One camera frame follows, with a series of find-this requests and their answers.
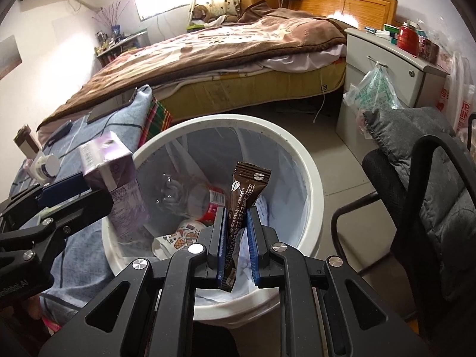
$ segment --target red jar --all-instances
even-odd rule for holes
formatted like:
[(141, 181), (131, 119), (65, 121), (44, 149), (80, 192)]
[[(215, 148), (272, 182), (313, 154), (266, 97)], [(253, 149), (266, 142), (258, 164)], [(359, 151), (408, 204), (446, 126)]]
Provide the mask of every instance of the red jar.
[(397, 47), (403, 49), (406, 52), (410, 52), (415, 57), (418, 56), (420, 39), (414, 26), (411, 26), (408, 23), (403, 23), (403, 25), (400, 27)]

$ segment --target tile floor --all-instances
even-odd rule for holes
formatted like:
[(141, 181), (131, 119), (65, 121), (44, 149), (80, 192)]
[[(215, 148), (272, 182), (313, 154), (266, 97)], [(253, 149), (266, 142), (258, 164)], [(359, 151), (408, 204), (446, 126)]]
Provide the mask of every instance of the tile floor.
[[(336, 118), (276, 113), (273, 104), (250, 107), (245, 114), (269, 120), (291, 132), (309, 151), (320, 172), (324, 191), (324, 222), (319, 259), (334, 255), (330, 219), (334, 211), (374, 189), (359, 162), (335, 132)], [(395, 227), (381, 202), (361, 208), (339, 219), (341, 242), (355, 270), (368, 266), (389, 251)], [(414, 309), (405, 272), (393, 259), (366, 276), (366, 281), (402, 316)], [(280, 355), (279, 311), (233, 329), (241, 357)]]

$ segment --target white trash can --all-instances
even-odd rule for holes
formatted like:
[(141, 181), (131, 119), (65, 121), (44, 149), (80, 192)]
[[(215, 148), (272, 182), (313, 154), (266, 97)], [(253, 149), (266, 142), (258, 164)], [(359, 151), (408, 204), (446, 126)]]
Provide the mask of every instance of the white trash can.
[[(177, 154), (193, 160), (177, 162), (174, 158)], [(279, 240), (296, 247), (305, 256), (315, 256), (324, 214), (320, 175), (304, 146), (281, 127), (247, 115), (208, 115), (171, 127), (134, 154), (137, 178), (151, 207), (156, 197), (150, 195), (154, 175), (161, 176), (170, 170), (192, 173), (198, 166), (211, 184), (222, 184), (228, 189), (238, 161), (272, 170), (270, 183), (262, 193), (268, 204), (269, 226), (276, 230)], [(150, 224), (164, 224), (169, 229), (183, 219), (152, 214)], [(136, 257), (154, 260), (149, 244), (142, 252), (127, 256), (107, 218), (102, 222), (102, 240), (114, 275)], [(237, 279), (231, 294), (197, 290), (194, 320), (236, 328), (279, 304), (277, 288), (258, 289), (252, 280), (244, 278), (240, 283)]]

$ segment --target gray cushion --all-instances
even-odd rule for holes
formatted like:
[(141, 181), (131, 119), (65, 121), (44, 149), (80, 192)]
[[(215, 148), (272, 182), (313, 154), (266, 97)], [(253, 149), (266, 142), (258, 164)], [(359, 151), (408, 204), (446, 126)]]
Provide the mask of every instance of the gray cushion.
[[(476, 170), (463, 142), (435, 108), (376, 109), (366, 111), (364, 119), (405, 188), (413, 145), (425, 134), (444, 132), (453, 136)], [(441, 262), (443, 295), (452, 300), (476, 267), (476, 211), (463, 180), (442, 148), (433, 157), (420, 218)]]

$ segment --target person's hand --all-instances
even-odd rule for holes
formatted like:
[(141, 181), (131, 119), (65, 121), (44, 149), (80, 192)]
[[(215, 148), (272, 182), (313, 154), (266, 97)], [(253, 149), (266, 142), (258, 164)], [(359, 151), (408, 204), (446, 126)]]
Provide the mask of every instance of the person's hand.
[[(23, 301), (21, 305), (30, 317), (32, 317), (34, 320), (41, 320), (41, 317), (43, 316), (43, 309), (41, 308), (39, 294), (28, 298), (26, 301)], [(10, 318), (14, 313), (15, 311), (13, 310), (13, 307), (6, 307), (0, 311), (0, 317)]]

